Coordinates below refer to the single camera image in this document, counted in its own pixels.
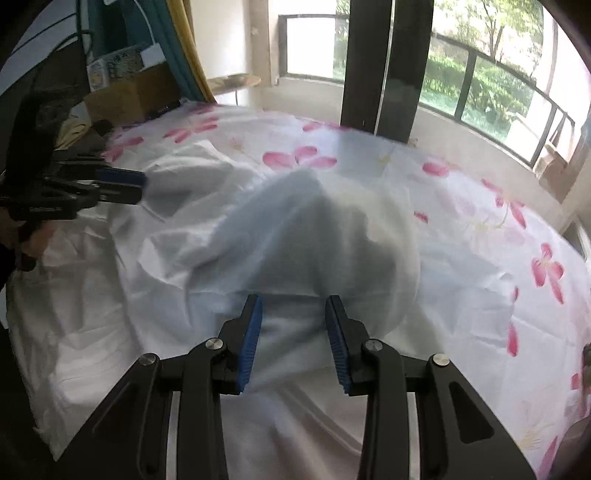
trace wrinkled white cloth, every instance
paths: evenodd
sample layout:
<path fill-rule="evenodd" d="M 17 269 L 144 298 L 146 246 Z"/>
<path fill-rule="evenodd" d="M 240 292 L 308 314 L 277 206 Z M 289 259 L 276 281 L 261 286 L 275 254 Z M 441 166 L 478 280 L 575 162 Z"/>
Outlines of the wrinkled white cloth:
<path fill-rule="evenodd" d="M 404 189 L 270 173 L 208 142 L 128 158 L 121 166 L 148 174 L 142 205 L 63 222 L 39 268 L 10 285 L 15 353 L 56 457 L 140 354 L 188 352 L 248 293 L 262 296 L 264 319 L 251 383 L 222 403 L 234 478 L 355 478 L 365 399 L 337 383 L 323 318 L 330 294 L 401 353 L 452 352 L 495 407 L 510 278 L 417 235 Z"/>

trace black window frame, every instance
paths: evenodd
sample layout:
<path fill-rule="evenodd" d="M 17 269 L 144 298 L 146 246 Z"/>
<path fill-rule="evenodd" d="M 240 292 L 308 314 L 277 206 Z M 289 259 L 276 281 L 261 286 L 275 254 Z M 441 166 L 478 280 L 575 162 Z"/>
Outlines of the black window frame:
<path fill-rule="evenodd" d="M 331 78 L 331 77 L 320 77 L 320 76 L 315 76 L 315 75 L 290 73 L 287 70 L 287 42 L 288 42 L 287 21 L 290 18 L 334 18 L 334 19 L 346 20 L 349 18 L 349 16 L 348 15 L 340 15 L 340 14 L 298 14 L 298 15 L 279 15 L 278 16 L 279 75 L 280 75 L 280 77 L 303 79 L 303 80 L 317 80 L 317 81 L 321 81 L 321 82 L 329 82 L 329 83 L 335 83 L 338 85 L 343 85 L 344 84 L 343 80 L 339 80 L 339 79 L 335 79 L 335 78 Z M 563 116 L 563 119 L 558 123 L 558 127 L 563 125 L 565 123 L 565 121 L 569 121 L 571 127 L 574 129 L 574 127 L 575 127 L 574 120 L 568 114 L 568 112 L 565 109 L 561 108 L 555 101 L 552 100 L 552 98 L 549 97 L 548 94 L 546 94 L 543 90 L 541 90 L 539 87 L 537 87 L 529 78 L 525 77 L 522 73 L 503 64 L 500 61 L 497 61 L 496 59 L 494 59 L 490 55 L 487 55 L 486 53 L 478 50 L 477 48 L 474 48 L 470 45 L 467 45 L 467 44 L 464 44 L 460 41 L 457 41 L 454 38 L 450 38 L 450 37 L 447 37 L 445 35 L 442 35 L 442 34 L 439 34 L 436 32 L 431 32 L 431 38 L 435 38 L 439 41 L 443 41 L 447 44 L 450 44 L 452 46 L 455 46 L 457 48 L 461 48 L 462 50 L 465 50 L 467 52 L 468 57 L 467 57 L 466 70 L 464 72 L 464 79 L 462 82 L 462 87 L 460 88 L 460 96 L 458 98 L 456 111 L 455 111 L 454 115 L 450 115 L 449 113 L 442 111 L 438 108 L 435 108 L 431 105 L 428 105 L 426 103 L 419 102 L 419 105 L 421 105 L 423 108 L 425 108 L 429 111 L 432 111 L 438 115 L 441 115 L 445 118 L 448 118 L 448 119 L 454 121 L 455 123 L 462 125 L 463 127 L 469 128 L 470 130 L 478 133 L 482 137 L 493 142 L 495 145 L 498 145 L 500 148 L 502 148 L 503 150 L 505 150 L 506 152 L 511 154 L 518 161 L 520 161 L 521 163 L 523 163 L 524 165 L 526 165 L 530 169 L 534 168 L 534 165 L 537 162 L 537 160 L 539 159 L 539 157 L 544 149 L 544 146 L 546 145 L 546 142 L 548 141 L 549 136 L 551 136 L 550 131 L 552 129 L 552 124 L 554 123 L 554 120 L 555 120 L 556 115 L 558 113 L 562 114 L 562 116 Z M 536 149 L 534 150 L 534 153 L 531 158 L 529 158 L 529 159 L 524 158 L 522 155 L 518 154 L 516 151 L 514 151 L 512 148 L 508 147 L 502 141 L 496 139 L 495 137 L 489 135 L 488 133 L 486 133 L 486 132 L 480 130 L 479 128 L 474 127 L 473 125 L 468 124 L 462 120 L 462 115 L 466 109 L 466 103 L 467 103 L 469 92 L 470 92 L 470 86 L 472 85 L 472 80 L 474 78 L 474 70 L 475 70 L 476 61 L 478 58 L 484 59 L 484 60 L 490 62 L 491 64 L 493 64 L 494 66 L 505 70 L 507 73 L 509 73 L 510 75 L 515 77 L 516 79 L 522 81 L 527 87 L 531 88 L 535 93 L 539 94 L 542 98 L 544 98 L 551 105 L 550 113 L 548 114 L 548 118 L 546 120 L 544 131 L 540 137 L 538 145 L 536 146 Z"/>

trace floral bedsheet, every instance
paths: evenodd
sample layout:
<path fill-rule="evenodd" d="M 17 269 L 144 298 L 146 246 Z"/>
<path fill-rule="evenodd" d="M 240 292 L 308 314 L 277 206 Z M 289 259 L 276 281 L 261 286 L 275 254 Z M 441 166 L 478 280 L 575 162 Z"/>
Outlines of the floral bedsheet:
<path fill-rule="evenodd" d="M 187 103 L 112 136 L 118 162 L 145 145 L 207 139 L 236 161 L 273 170 L 331 168 L 406 189 L 420 235 L 464 245 L 514 281 L 506 371 L 496 411 L 546 478 L 561 438 L 589 414 L 582 350 L 591 342 L 591 282 L 584 261 L 535 212 L 487 179 L 383 138 L 276 112 Z"/>

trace bed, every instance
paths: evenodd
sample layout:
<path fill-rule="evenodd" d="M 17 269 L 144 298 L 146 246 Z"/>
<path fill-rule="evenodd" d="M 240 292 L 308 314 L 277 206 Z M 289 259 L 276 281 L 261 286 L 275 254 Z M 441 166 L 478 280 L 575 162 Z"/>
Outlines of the bed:
<path fill-rule="evenodd" d="M 489 180 L 338 125 L 194 102 L 118 129 L 103 155 L 148 174 L 142 204 L 99 205 L 61 223 L 39 267 L 8 286 L 14 351 L 55 457 L 142 353 L 186 353 L 254 290 L 268 309 L 252 381 L 222 403 L 231 478 L 355 478 L 365 401 L 342 394 L 313 318 L 320 293 L 351 285 L 360 293 L 330 293 L 401 353 L 448 354 L 538 478 L 589 415 L 587 266 Z M 298 192 L 322 200 L 287 221 L 280 207 Z M 334 210 L 348 201 L 366 202 L 360 224 Z M 327 216 L 310 214 L 318 211 Z M 347 227 L 316 232 L 331 212 Z M 392 228 L 372 237 L 367 225 L 382 221 Z M 359 228 L 354 248 L 339 243 Z M 341 283 L 328 268 L 302 270 L 315 235 L 333 242 L 314 250 L 318 265 L 351 266 Z M 393 252 L 395 267 L 378 268 L 375 245 Z M 277 264 L 291 284 L 269 274 Z M 263 280 L 251 274 L 261 271 Z M 298 290 L 318 277 L 314 292 Z"/>

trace foliage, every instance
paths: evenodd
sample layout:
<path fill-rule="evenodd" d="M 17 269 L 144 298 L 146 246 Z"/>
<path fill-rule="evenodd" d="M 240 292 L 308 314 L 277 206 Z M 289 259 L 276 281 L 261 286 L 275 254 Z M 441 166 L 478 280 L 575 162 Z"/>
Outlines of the foliage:
<path fill-rule="evenodd" d="M 544 23 L 538 0 L 436 0 L 436 8 L 454 19 L 454 28 L 446 35 L 502 60 L 512 30 L 520 37 L 529 36 L 530 46 L 523 53 L 534 68 L 539 63 Z"/>
<path fill-rule="evenodd" d="M 457 100 L 465 70 L 465 63 L 431 53 L 425 71 L 424 93 L 421 94 L 423 101 L 427 98 Z M 479 127 L 488 133 L 494 131 L 496 137 L 504 140 L 514 114 L 527 115 L 533 94 L 531 88 L 509 72 L 484 59 L 478 59 L 466 102 L 466 112 L 484 121 L 484 125 L 478 125 Z M 437 106 L 450 113 L 447 102 Z"/>
<path fill-rule="evenodd" d="M 349 15 L 350 0 L 336 0 L 337 15 Z"/>
<path fill-rule="evenodd" d="M 349 15 L 349 1 L 337 0 L 337 15 Z M 347 44 L 349 42 L 349 20 L 335 20 L 335 56 L 333 60 L 333 78 L 345 79 L 345 64 L 347 61 Z"/>

